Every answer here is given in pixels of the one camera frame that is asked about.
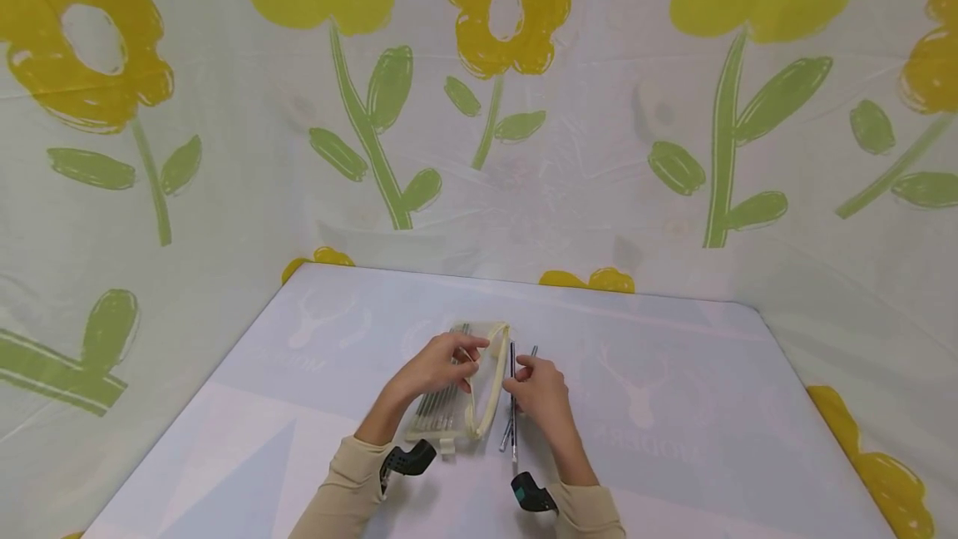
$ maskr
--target right hand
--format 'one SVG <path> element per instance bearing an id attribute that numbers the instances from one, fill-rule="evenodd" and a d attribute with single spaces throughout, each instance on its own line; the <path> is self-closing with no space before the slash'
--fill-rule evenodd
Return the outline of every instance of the right hand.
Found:
<path id="1" fill-rule="evenodd" d="M 515 377 L 504 380 L 502 388 L 515 396 L 519 408 L 536 422 L 549 444 L 577 439 L 565 375 L 543 358 L 523 354 L 516 357 L 516 362 L 523 368 Z"/>

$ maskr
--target green leaf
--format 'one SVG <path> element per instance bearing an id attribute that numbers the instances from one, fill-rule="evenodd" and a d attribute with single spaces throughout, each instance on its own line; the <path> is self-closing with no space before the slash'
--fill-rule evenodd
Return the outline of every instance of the green leaf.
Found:
<path id="1" fill-rule="evenodd" d="M 958 205 L 958 175 L 919 171 L 896 180 L 892 193 L 922 209 L 947 209 Z"/>
<path id="2" fill-rule="evenodd" d="M 366 161 L 332 131 L 321 127 L 310 129 L 309 145 L 347 179 L 361 181 L 366 175 L 366 169 L 369 168 Z"/>
<path id="3" fill-rule="evenodd" d="M 166 196 L 172 196 L 183 190 L 189 184 L 200 168 L 203 158 L 203 143 L 200 136 L 193 136 L 190 141 L 174 150 L 174 154 L 163 165 L 160 172 L 160 187 Z"/>
<path id="4" fill-rule="evenodd" d="M 402 193 L 402 205 L 406 210 L 416 211 L 425 209 L 442 191 L 442 178 L 436 169 L 422 169 L 413 180 L 406 185 Z"/>
<path id="5" fill-rule="evenodd" d="M 496 125 L 496 137 L 506 144 L 515 144 L 536 133 L 545 123 L 545 111 L 518 112 Z"/>
<path id="6" fill-rule="evenodd" d="M 366 109 L 376 131 L 385 131 L 399 118 L 413 84 L 413 49 L 386 48 L 369 80 Z"/>
<path id="7" fill-rule="evenodd" d="M 449 75 L 446 78 L 446 86 L 443 87 L 443 90 L 446 90 L 446 96 L 449 97 L 449 100 L 452 100 L 452 104 L 456 105 L 456 108 L 463 115 L 479 115 L 481 104 L 472 90 L 469 90 L 469 86 Z"/>
<path id="8" fill-rule="evenodd" d="M 83 368 L 106 374 L 119 364 L 138 316 L 136 295 L 126 289 L 108 289 L 101 295 L 86 320 L 80 357 Z"/>
<path id="9" fill-rule="evenodd" d="M 673 142 L 655 142 L 649 153 L 649 166 L 676 194 L 691 196 L 705 182 L 705 169 L 688 150 Z"/>
<path id="10" fill-rule="evenodd" d="M 126 190 L 136 181 L 136 169 L 107 155 L 76 148 L 50 148 L 50 167 L 81 184 L 103 190 Z"/>
<path id="11" fill-rule="evenodd" d="M 735 128 L 736 146 L 768 134 L 814 96 L 832 70 L 832 59 L 799 59 L 784 67 L 755 94 Z"/>
<path id="12" fill-rule="evenodd" d="M 865 152 L 883 155 L 895 147 L 895 132 L 888 115 L 871 100 L 862 100 L 849 114 L 852 133 Z"/>
<path id="13" fill-rule="evenodd" d="M 725 229 L 745 230 L 771 225 L 788 210 L 788 198 L 779 191 L 760 192 L 739 203 L 725 216 Z"/>

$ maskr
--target flower center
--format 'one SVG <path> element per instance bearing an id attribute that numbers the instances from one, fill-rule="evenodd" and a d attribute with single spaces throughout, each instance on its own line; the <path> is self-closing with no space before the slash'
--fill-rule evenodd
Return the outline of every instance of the flower center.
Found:
<path id="1" fill-rule="evenodd" d="M 492 0 L 489 31 L 500 42 L 510 41 L 522 29 L 522 0 Z"/>
<path id="2" fill-rule="evenodd" d="M 63 36 L 83 65 L 94 72 L 119 75 L 126 65 L 126 46 L 105 11 L 72 4 L 61 17 Z"/>

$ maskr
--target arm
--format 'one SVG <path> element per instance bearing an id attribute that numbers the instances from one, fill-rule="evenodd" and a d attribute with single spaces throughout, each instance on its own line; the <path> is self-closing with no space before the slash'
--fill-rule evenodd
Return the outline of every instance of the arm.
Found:
<path id="1" fill-rule="evenodd" d="M 549 485 L 559 507 L 556 537 L 559 539 L 620 539 L 625 529 L 609 489 L 599 478 L 589 458 L 569 405 L 565 376 L 548 360 L 519 356 L 524 365 L 503 388 L 516 396 L 523 412 L 536 422 L 556 461 L 560 482 Z"/>
<path id="2" fill-rule="evenodd" d="M 475 374 L 479 364 L 450 360 L 453 354 L 465 350 L 472 361 L 478 361 L 478 349 L 487 345 L 486 339 L 443 333 L 406 363 L 386 383 L 357 432 L 343 439 L 329 464 L 326 481 L 296 522 L 289 539 L 360 537 L 383 502 L 379 468 L 393 449 L 392 440 L 406 408 L 417 396 L 436 392 L 449 383 L 459 383 L 467 391 L 466 377 Z"/>

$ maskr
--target tabletop surface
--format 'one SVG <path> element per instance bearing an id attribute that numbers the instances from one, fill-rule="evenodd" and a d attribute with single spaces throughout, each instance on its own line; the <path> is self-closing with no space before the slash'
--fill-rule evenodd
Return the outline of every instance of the tabletop surface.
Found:
<path id="1" fill-rule="evenodd" d="M 386 380 L 458 320 L 504 320 L 565 373 L 633 537 L 893 538 L 748 307 L 321 264 L 279 290 L 84 538 L 285 538 Z M 506 413 L 502 394 L 489 439 L 393 476 L 366 537 L 552 537 L 554 515 L 511 495 Z M 530 421 L 519 453 L 555 481 Z"/>

